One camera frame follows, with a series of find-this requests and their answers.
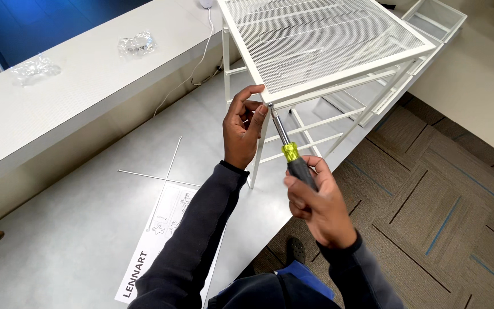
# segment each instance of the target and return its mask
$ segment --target sleeve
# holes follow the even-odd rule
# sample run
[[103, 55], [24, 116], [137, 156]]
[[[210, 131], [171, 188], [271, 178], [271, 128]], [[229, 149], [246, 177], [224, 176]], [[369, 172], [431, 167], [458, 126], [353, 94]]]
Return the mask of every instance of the sleeve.
[[329, 262], [329, 276], [339, 288], [348, 308], [403, 308], [403, 303], [381, 272], [374, 255], [367, 249], [360, 233], [346, 249], [328, 249], [318, 243]]
[[224, 161], [216, 165], [173, 236], [137, 280], [137, 298], [128, 308], [201, 308], [199, 292], [248, 175]]

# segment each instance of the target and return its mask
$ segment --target metal mesh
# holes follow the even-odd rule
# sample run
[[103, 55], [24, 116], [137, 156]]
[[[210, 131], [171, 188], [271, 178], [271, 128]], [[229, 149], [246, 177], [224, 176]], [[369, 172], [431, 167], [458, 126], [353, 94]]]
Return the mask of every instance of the metal mesh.
[[424, 43], [369, 0], [229, 0], [271, 94]]

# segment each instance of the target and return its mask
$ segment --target shoe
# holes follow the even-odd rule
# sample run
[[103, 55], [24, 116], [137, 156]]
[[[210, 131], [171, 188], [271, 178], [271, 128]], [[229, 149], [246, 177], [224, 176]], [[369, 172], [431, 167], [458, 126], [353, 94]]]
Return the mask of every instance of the shoe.
[[298, 263], [304, 264], [306, 259], [306, 253], [304, 252], [304, 245], [302, 242], [296, 238], [291, 237], [287, 240], [287, 265], [291, 265], [293, 261], [297, 261]]

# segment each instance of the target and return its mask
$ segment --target clear plastic bag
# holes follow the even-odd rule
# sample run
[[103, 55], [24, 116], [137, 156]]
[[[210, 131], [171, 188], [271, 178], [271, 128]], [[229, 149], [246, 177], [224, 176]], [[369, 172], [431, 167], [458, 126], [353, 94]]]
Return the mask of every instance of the clear plastic bag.
[[22, 87], [30, 86], [50, 76], [58, 75], [61, 71], [59, 66], [43, 54], [38, 54], [32, 60], [22, 62], [11, 68], [11, 72], [14, 73], [18, 84]]
[[132, 38], [120, 38], [117, 43], [117, 50], [121, 56], [141, 57], [153, 52], [157, 46], [150, 31], [146, 30]]

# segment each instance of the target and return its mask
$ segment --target beige wall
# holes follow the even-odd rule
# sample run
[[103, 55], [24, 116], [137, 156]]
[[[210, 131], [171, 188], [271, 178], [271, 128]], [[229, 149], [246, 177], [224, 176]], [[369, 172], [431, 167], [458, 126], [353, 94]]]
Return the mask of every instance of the beige wall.
[[[235, 62], [239, 59], [239, 53], [235, 48], [232, 49], [230, 59]], [[202, 64], [196, 69], [194, 81], [201, 81], [214, 73], [220, 65], [221, 57], [222, 45], [209, 50]], [[188, 78], [199, 60], [201, 57], [0, 178], [0, 219], [149, 120], [168, 91]], [[194, 88], [191, 83], [184, 83], [169, 95], [158, 113]]]
[[494, 0], [441, 1], [468, 18], [409, 92], [494, 147]]

